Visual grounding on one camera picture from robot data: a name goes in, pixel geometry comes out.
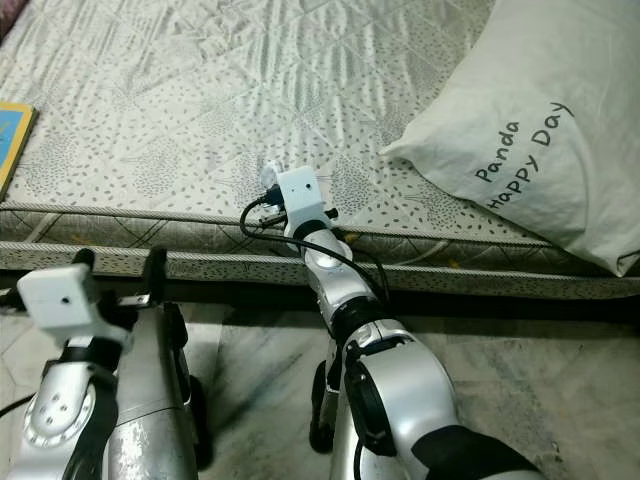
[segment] floor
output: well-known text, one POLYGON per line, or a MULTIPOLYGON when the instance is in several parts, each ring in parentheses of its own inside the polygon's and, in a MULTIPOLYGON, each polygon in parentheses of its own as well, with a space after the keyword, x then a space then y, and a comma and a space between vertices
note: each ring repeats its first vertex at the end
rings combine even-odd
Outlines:
MULTIPOLYGON (((312 375, 326 350, 317 314, 183 305, 187 358, 210 406, 204 479, 327 479, 307 443, 312 375)), ((640 478, 640 333, 630 325, 405 317, 440 357, 464 424, 534 461, 550 480, 640 478)), ((0 318, 0 406, 34 391, 52 342, 0 318)), ((20 413, 0 420, 0 478, 20 413)))

